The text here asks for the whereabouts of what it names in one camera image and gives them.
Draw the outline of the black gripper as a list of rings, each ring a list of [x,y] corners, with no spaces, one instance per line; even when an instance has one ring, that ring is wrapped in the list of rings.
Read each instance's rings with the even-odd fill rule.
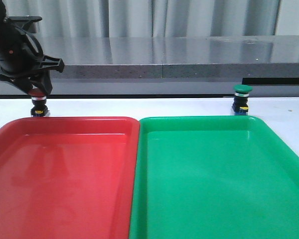
[[[7,16],[0,17],[0,81],[27,95],[31,91],[31,96],[49,96],[53,89],[49,70],[63,72],[62,59],[45,55],[33,34],[11,23]]]

